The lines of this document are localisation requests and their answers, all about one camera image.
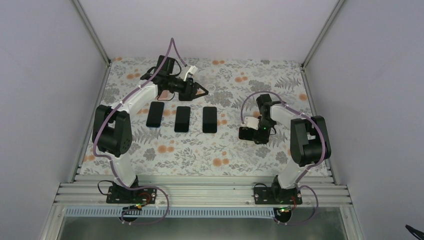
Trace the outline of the clear phone case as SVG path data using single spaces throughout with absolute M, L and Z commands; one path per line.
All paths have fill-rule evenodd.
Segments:
M 217 77 L 215 75 L 195 75 L 194 80 L 211 94 L 216 90 Z

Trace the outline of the dark blue phone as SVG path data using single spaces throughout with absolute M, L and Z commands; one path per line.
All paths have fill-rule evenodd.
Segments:
M 206 106 L 202 110 L 202 132 L 215 134 L 218 130 L 217 108 Z

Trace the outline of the teal phone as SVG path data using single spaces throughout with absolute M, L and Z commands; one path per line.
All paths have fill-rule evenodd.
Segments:
M 190 127 L 191 108 L 189 106 L 178 106 L 176 108 L 174 131 L 176 133 L 187 133 Z

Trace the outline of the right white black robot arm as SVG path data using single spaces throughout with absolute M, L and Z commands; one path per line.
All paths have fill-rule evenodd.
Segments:
M 240 117 L 242 125 L 238 130 L 238 138 L 265 145 L 275 125 L 284 125 L 290 129 L 289 149 L 292 159 L 274 177 L 271 186 L 263 186 L 264 193 L 257 193 L 255 197 L 264 204 L 298 200 L 300 180 L 311 168 L 319 166 L 331 156 L 325 119 L 319 115 L 307 116 L 290 107 L 281 97 L 272 100 L 274 93 L 271 91 L 258 91 L 258 95 L 256 104 L 259 116 Z

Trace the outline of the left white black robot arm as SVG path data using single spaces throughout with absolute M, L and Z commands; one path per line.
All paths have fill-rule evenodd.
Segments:
M 163 91 L 177 93 L 184 100 L 208 95 L 208 90 L 193 80 L 198 71 L 186 64 L 178 74 L 173 73 L 176 59 L 160 55 L 157 65 L 141 75 L 138 85 L 122 100 L 111 105 L 99 105 L 94 114 L 92 129 L 93 154 L 108 159 L 114 183 L 120 186 L 119 196 L 131 203 L 139 197 L 137 175 L 131 165 L 128 150 L 133 142 L 131 118 L 145 104 Z

